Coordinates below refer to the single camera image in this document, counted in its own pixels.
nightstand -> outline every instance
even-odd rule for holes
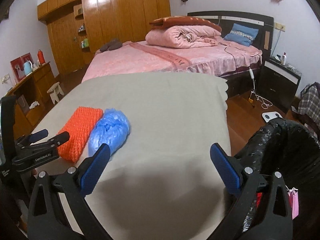
[[[300,79],[301,76],[298,73],[272,58],[267,58],[261,69],[257,94],[287,113],[291,109]]]

beige tablecloth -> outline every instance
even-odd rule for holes
[[[79,106],[115,108],[131,123],[86,201],[115,239],[206,239],[224,216],[224,184],[210,160],[230,154],[224,79],[199,73],[135,73],[88,80],[40,122],[54,136]],[[81,159],[87,157],[87,146]],[[61,158],[38,168],[64,172]],[[61,201],[80,232],[64,196]]]

white stool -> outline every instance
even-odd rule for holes
[[[58,94],[61,94],[64,96],[64,92],[62,91],[59,84],[60,84],[60,82],[53,84],[52,87],[50,87],[49,90],[47,91],[47,93],[50,94],[50,97],[51,97],[53,104],[55,104],[56,101],[57,101],[57,103],[60,102],[60,100],[58,98]]]

screw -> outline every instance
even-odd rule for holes
[[[276,171],[275,172],[275,176],[279,179],[282,177],[281,173],[279,171]]]
[[[73,173],[75,173],[76,172],[76,167],[70,167],[69,169],[68,169],[68,173],[69,174],[73,174]]]
[[[245,167],[245,168],[244,168],[244,171],[245,171],[245,173],[247,173],[247,174],[253,173],[253,169],[251,169],[250,167]]]
[[[43,178],[45,176],[45,171],[41,171],[40,173],[39,173],[39,177],[40,178]]]

plaid cloth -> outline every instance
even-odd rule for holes
[[[316,85],[308,84],[300,95],[298,114],[309,116],[320,129],[320,96]]]

